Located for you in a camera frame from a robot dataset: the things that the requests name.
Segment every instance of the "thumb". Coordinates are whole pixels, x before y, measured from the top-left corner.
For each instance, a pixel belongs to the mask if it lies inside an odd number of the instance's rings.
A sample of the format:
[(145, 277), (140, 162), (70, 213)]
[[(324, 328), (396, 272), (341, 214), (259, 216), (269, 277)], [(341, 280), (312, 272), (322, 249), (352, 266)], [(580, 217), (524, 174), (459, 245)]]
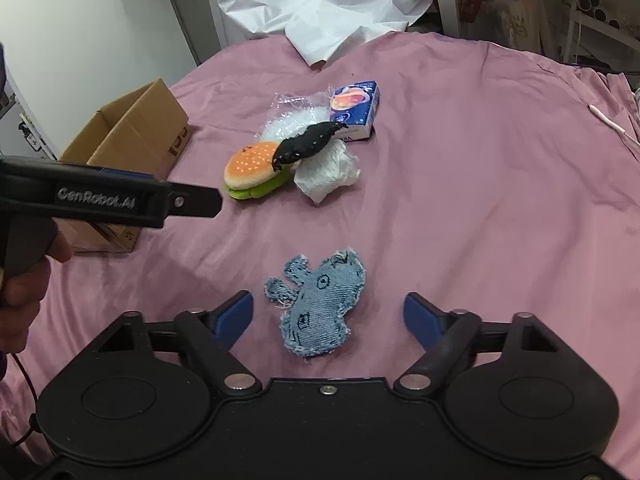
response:
[(65, 235), (58, 231), (58, 234), (52, 241), (47, 254), (54, 260), (63, 264), (71, 259), (74, 255), (74, 250), (71, 248), (71, 245), (69, 245), (69, 242), (66, 241)]

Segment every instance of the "finger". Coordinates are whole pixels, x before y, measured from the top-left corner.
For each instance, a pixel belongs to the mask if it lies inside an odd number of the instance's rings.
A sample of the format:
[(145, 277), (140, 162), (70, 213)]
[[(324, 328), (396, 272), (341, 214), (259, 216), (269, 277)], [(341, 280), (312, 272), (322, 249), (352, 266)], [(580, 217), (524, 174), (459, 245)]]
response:
[(47, 254), (54, 260), (63, 264), (71, 259), (74, 255), (74, 250), (71, 248), (71, 245), (69, 245), (69, 242), (66, 241), (65, 235), (58, 231), (58, 234), (52, 241)]
[(0, 338), (12, 338), (27, 330), (40, 311), (40, 302), (0, 308)]
[(28, 335), (29, 331), (25, 330), (13, 337), (0, 337), (0, 351), (6, 352), (7, 354), (17, 354), (22, 352), (27, 346)]
[(7, 280), (2, 292), (2, 304), (20, 306), (33, 301), (41, 301), (47, 293), (51, 266), (42, 258), (30, 270)]

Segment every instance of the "pink bedsheet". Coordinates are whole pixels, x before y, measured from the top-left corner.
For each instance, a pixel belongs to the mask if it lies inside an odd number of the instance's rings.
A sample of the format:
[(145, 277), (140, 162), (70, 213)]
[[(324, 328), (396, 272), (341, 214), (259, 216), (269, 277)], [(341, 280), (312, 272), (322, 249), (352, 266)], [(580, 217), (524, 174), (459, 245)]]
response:
[[(40, 391), (124, 310), (148, 320), (211, 309), (239, 289), (254, 322), (234, 354), (271, 376), (395, 378), (422, 349), (402, 323), (415, 290), (486, 320), (539, 316), (615, 389), (621, 420), (605, 458), (640, 478), (640, 164), (592, 115), (637, 128), (623, 77), (435, 34), (388, 34), (314, 72), (283, 37), (217, 54), (173, 87), (197, 129), (172, 180), (220, 186), (260, 131), (275, 92), (307, 94), (375, 79), (375, 136), (349, 145), (359, 182), (315, 206), (294, 186), (226, 200), (215, 219), (172, 218), (126, 256), (54, 264), (22, 358)], [(350, 246), (367, 286), (353, 334), (309, 363), (288, 353), (282, 311), (262, 293), (293, 255), (312, 264)], [(1, 424), (27, 428), (32, 401), (14, 366), (0, 384)], [(42, 442), (29, 440), (42, 459)]]

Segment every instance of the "black cable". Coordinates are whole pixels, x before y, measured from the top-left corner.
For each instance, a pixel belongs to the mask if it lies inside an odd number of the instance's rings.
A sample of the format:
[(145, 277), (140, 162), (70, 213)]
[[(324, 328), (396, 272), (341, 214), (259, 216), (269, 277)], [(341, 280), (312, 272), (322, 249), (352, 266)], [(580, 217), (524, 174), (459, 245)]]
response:
[[(33, 403), (36, 404), (38, 402), (38, 396), (36, 394), (36, 389), (33, 387), (33, 383), (31, 382), (31, 378), (29, 377), (29, 374), (27, 373), (27, 370), (24, 369), (24, 366), (22, 365), (22, 363), (20, 362), (20, 359), (18, 359), (18, 356), (16, 354), (11, 354), (11, 357), (14, 358), (15, 363), (18, 365), (18, 368), (20, 368), (20, 371), (22, 372), (22, 375), (24, 376), (24, 380), (27, 381), (27, 386), (31, 390), (31, 395), (33, 396)], [(22, 444), (25, 440), (27, 440), (31, 436), (31, 433), (33, 433), (33, 425), (31, 424), (31, 419), (29, 419), (29, 426), (30, 426), (30, 428), (27, 430), (27, 433), (25, 433), (18, 440), (16, 440), (13, 444), (11, 444), (11, 447), (20, 446), (20, 444)]]

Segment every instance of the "denim plush toy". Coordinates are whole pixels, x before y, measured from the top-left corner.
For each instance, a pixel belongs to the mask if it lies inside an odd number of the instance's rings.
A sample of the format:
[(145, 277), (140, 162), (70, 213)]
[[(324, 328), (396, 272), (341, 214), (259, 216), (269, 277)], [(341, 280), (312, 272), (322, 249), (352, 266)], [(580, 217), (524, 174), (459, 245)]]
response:
[(284, 267), (284, 275), (300, 290), (270, 278), (264, 293), (271, 301), (288, 307), (280, 321), (284, 346), (300, 357), (332, 352), (351, 333), (344, 315), (358, 302), (365, 271), (351, 249), (337, 251), (309, 270), (306, 256), (299, 254)]

